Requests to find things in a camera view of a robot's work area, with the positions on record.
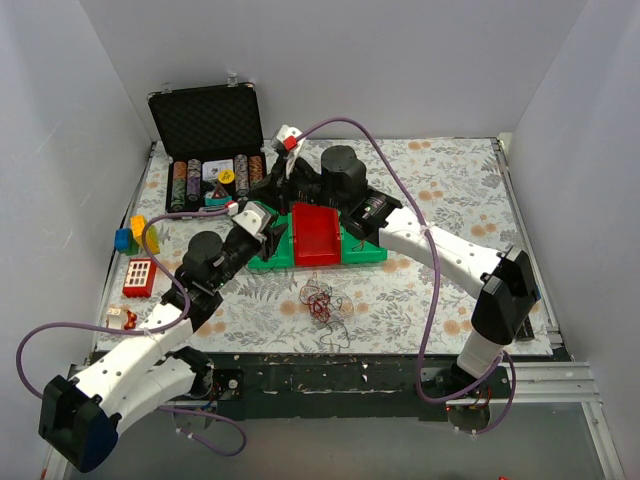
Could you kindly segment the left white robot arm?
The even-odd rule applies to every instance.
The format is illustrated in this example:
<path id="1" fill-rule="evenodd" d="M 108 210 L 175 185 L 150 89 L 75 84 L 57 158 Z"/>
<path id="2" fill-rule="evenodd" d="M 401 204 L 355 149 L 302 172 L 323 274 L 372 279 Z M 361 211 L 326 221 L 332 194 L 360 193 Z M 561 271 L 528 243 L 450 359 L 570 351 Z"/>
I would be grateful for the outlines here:
<path id="1" fill-rule="evenodd" d="M 176 284 L 147 321 L 94 365 L 44 387 L 39 435 L 87 473 L 106 460 L 122 433 L 167 401 L 205 398 L 213 370 L 208 357 L 186 342 L 222 304 L 221 288 L 252 258 L 268 260 L 286 230 L 272 219 L 240 217 L 225 238 L 196 234 Z"/>

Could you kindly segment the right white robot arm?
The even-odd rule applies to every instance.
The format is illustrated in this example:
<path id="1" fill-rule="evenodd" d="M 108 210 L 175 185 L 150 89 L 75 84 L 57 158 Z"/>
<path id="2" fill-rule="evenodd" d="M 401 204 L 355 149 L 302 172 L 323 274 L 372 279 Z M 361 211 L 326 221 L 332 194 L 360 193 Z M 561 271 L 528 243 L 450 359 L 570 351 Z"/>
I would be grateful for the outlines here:
<path id="1" fill-rule="evenodd" d="M 301 157 L 279 156 L 270 173 L 250 187 L 249 197 L 281 213 L 296 203 L 333 208 L 356 239 L 429 266 L 435 278 L 446 277 L 474 298 L 472 330 L 452 369 L 453 387 L 464 397 L 486 389 L 490 370 L 540 299 L 525 251 L 481 247 L 428 225 L 370 186 L 365 164 L 348 146 L 326 149 L 319 171 Z"/>

